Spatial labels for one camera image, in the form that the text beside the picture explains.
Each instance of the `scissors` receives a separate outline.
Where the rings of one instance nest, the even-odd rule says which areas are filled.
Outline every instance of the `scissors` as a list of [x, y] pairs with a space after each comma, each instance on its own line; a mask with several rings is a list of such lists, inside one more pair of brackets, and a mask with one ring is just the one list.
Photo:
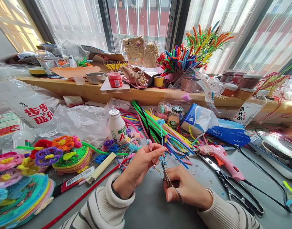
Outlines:
[[[265, 214], [265, 210], [260, 202], [256, 199], [256, 197], [240, 182], [235, 180], [234, 178], [226, 175], [211, 159], [208, 157], [204, 157], [203, 155], [198, 154], [217, 174], [219, 180], [221, 181], [224, 189], [226, 190], [228, 197], [230, 200], [235, 199], [238, 203], [240, 203], [252, 216], [262, 217]], [[234, 185], [232, 185], [229, 180], [238, 185], [248, 196], [256, 203], [255, 206], [251, 201], [249, 201], [240, 191], [238, 191]], [[250, 182], [245, 182], [246, 184], [254, 187]]]
[[184, 202], [183, 202], [183, 198], [182, 198], [180, 192], [178, 191], [178, 189], [177, 189], [175, 186], [173, 186], [173, 184], [171, 183], [171, 181], [170, 181], [170, 179], [169, 179], [169, 177], [168, 177], [168, 175], [167, 175], [167, 173], [166, 173], [166, 168], [165, 168], [165, 165], [164, 165], [163, 160], [161, 160], [161, 165], [162, 165], [162, 168], [163, 168], [164, 180], [165, 180], [166, 183], [167, 183], [167, 187], [168, 187], [168, 188], [175, 188], [175, 190], [177, 191], [177, 193], [178, 193], [178, 195], [179, 195], [179, 197], [180, 197], [181, 203], [183, 204]]

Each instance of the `spice jar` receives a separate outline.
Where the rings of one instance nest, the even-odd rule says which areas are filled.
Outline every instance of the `spice jar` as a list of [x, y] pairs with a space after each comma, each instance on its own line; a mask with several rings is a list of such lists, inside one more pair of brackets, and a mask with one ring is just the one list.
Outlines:
[[180, 106], [173, 106], [171, 109], [171, 113], [169, 114], [167, 125], [169, 125], [172, 129], [176, 130], [180, 120], [181, 114], [183, 112], [183, 108]]
[[224, 84], [224, 91], [223, 91], [222, 95], [232, 96], [237, 89], [238, 89], [237, 85], [225, 83]]
[[232, 81], [234, 75], [235, 75], [236, 70], [233, 69], [227, 69], [224, 70], [221, 76], [220, 81], [223, 83], [229, 83]]
[[107, 73], [107, 75], [111, 87], [121, 87], [123, 85], [120, 73]]
[[263, 75], [244, 75], [238, 83], [238, 87], [255, 88], [261, 78]]
[[241, 80], [241, 78], [246, 75], [247, 73], [245, 72], [236, 72], [235, 76], [233, 77], [233, 83], [238, 84]]
[[253, 95], [255, 91], [256, 89], [240, 87], [235, 91], [234, 97], [242, 100], [247, 100]]

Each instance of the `gray table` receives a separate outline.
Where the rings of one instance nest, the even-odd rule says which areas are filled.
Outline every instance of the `gray table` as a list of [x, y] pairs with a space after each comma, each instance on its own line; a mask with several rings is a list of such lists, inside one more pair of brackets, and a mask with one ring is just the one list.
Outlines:
[[[286, 180], [269, 163], [257, 156], [254, 151], [246, 149], [245, 147], [242, 149], [244, 153], [248, 154], [263, 166], [263, 168], [269, 171], [270, 174], [280, 183], [282, 183], [283, 180]], [[248, 181], [252, 182], [258, 188], [282, 203], [282, 190], [266, 174], [264, 174], [264, 172], [238, 151], [228, 151], [228, 157], [238, 169], [242, 171]], [[198, 156], [191, 156], [191, 158], [194, 165], [188, 166], [189, 172], [191, 172], [196, 180], [198, 180], [203, 186], [212, 188], [218, 195], [227, 200], [227, 195], [216, 175]], [[115, 167], [115, 165], [116, 162], [113, 161], [99, 178], [108, 173], [113, 167]], [[167, 156], [167, 165], [168, 167], [173, 167], [179, 165], [179, 163], [174, 157]], [[53, 176], [52, 178], [54, 178], [57, 183], [61, 183], [67, 177]], [[162, 177], [163, 174], [160, 174], [155, 169], [146, 174], [143, 183], [136, 189], [135, 201], [126, 211], [125, 228], [207, 228], [197, 215], [196, 208], [182, 205], [180, 203], [166, 202], [165, 193], [162, 187]], [[286, 181], [292, 187], [292, 180]], [[104, 186], [106, 182], [107, 179], [104, 180], [100, 186]], [[264, 228], [292, 228], [292, 214], [288, 213], [278, 204], [252, 187], [249, 187], [248, 185], [246, 187], [257, 199], [260, 200], [265, 208], [265, 215], [261, 219], [257, 217], [257, 220]], [[86, 184], [73, 187], [69, 191], [55, 198], [54, 201], [43, 210], [43, 212], [20, 228], [42, 228], [74, 203], [75, 200], [87, 190], [88, 186]], [[85, 198], [51, 228], [59, 228], [66, 219], [83, 206], [86, 200], [87, 199]]]

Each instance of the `left hand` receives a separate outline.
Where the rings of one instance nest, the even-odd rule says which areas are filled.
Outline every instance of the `left hand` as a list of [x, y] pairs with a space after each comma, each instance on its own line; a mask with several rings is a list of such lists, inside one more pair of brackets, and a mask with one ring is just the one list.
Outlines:
[[152, 144], [153, 151], [150, 152], [149, 146], [139, 149], [132, 161], [124, 172], [113, 183], [114, 190], [122, 199], [129, 199], [136, 187], [138, 187], [147, 171], [159, 162], [159, 157], [166, 151], [160, 144]]

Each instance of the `power cord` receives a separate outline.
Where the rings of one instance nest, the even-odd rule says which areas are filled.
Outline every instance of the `power cord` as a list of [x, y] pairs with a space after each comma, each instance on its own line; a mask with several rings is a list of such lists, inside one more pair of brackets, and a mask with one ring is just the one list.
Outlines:
[[274, 180], [274, 182], [283, 190], [283, 192], [284, 192], [284, 198], [283, 198], [284, 205], [282, 205], [280, 202], [278, 202], [277, 200], [273, 199], [271, 196], [269, 196], [268, 194], [264, 193], [262, 190], [258, 189], [254, 185], [252, 185], [252, 184], [249, 184], [249, 185], [252, 185], [252, 187], [254, 187], [256, 190], [260, 191], [261, 193], [263, 193], [266, 196], [268, 196], [269, 198], [271, 198], [273, 201], [278, 203], [281, 207], [283, 207], [289, 213], [292, 213], [290, 207], [286, 206], [286, 202], [288, 201], [288, 197], [287, 197], [287, 193], [286, 193], [285, 188], [270, 173], [268, 173], [263, 167], [261, 167], [257, 162], [255, 162], [253, 159], [251, 159], [246, 154], [244, 154], [240, 147], [238, 147], [237, 149], [239, 150], [239, 152], [241, 152], [242, 155], [244, 155], [246, 158], [248, 158], [250, 161], [252, 161], [254, 164], [256, 164], [265, 174], [267, 174], [272, 180]]

